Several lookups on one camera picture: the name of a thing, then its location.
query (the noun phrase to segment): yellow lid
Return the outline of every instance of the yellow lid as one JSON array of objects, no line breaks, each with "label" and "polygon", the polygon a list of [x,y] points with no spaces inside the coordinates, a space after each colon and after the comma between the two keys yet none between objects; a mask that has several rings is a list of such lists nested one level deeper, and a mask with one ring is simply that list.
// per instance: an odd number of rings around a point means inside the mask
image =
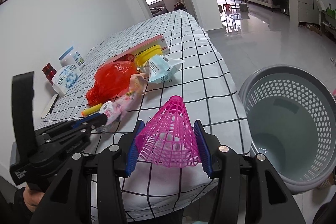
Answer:
[{"label": "yellow lid", "polygon": [[145,50],[143,53],[139,54],[137,58],[134,60],[134,63],[141,67],[144,63],[150,60],[154,55],[162,55],[162,50],[160,45],[155,45]]}]

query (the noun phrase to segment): red plastic bag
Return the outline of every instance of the red plastic bag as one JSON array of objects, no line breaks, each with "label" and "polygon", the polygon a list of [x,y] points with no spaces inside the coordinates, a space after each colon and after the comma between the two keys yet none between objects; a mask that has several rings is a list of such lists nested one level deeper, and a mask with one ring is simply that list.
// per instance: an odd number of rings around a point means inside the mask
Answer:
[{"label": "red plastic bag", "polygon": [[94,75],[94,85],[86,93],[86,99],[91,106],[104,103],[129,86],[131,75],[137,73],[133,62],[110,62],[100,66]]}]

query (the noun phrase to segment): white jar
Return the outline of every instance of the white jar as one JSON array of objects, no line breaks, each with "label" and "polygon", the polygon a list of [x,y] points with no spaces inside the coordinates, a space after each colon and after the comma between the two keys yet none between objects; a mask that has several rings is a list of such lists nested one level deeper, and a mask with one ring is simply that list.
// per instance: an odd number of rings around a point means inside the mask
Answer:
[{"label": "white jar", "polygon": [[61,66],[65,67],[67,65],[76,64],[79,69],[82,69],[85,65],[84,59],[81,57],[78,51],[73,47],[68,49],[60,58]]}]

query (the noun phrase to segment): metal bolt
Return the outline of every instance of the metal bolt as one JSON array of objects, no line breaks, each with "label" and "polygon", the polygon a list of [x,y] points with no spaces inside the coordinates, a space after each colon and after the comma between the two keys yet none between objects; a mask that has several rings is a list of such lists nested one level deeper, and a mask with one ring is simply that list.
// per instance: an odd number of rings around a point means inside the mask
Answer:
[{"label": "metal bolt", "polygon": [[119,149],[119,146],[116,144],[110,146],[110,151],[112,152],[118,151],[118,149]]},{"label": "metal bolt", "polygon": [[229,151],[229,148],[228,148],[226,145],[221,145],[221,146],[219,147],[219,150],[220,150],[221,152],[223,152],[223,153],[226,153],[226,152]]},{"label": "metal bolt", "polygon": [[257,155],[257,159],[258,160],[261,160],[261,161],[264,161],[266,159],[265,155],[264,154],[258,154]]},{"label": "metal bolt", "polygon": [[81,158],[81,156],[82,156],[81,153],[75,153],[75,154],[72,155],[72,158],[73,158],[74,160],[79,160],[79,159]]}]

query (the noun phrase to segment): checkered bedsheet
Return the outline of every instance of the checkered bedsheet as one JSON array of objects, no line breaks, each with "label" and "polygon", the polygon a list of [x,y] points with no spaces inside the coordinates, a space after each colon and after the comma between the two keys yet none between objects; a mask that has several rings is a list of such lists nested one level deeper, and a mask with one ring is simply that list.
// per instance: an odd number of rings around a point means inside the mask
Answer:
[{"label": "checkered bedsheet", "polygon": [[[68,93],[60,98],[53,112],[40,127],[64,119],[81,118],[87,106],[86,92],[94,84],[99,65],[109,57],[163,34],[170,57],[183,59],[181,69],[171,81],[148,84],[145,94],[115,127],[115,133],[95,133],[87,154],[95,154],[116,144],[123,133],[132,132],[138,119],[148,122],[172,95],[184,99],[191,123],[201,120],[207,133],[218,137],[237,153],[246,153],[251,135],[244,107],[226,64],[209,40],[207,33],[188,13],[178,10],[140,22],[93,47],[86,57],[82,76]],[[217,184],[196,167],[166,168],[138,159],[128,179],[120,179],[122,198],[128,221],[158,217],[189,205]],[[97,219],[96,176],[92,176],[91,214]]]}]

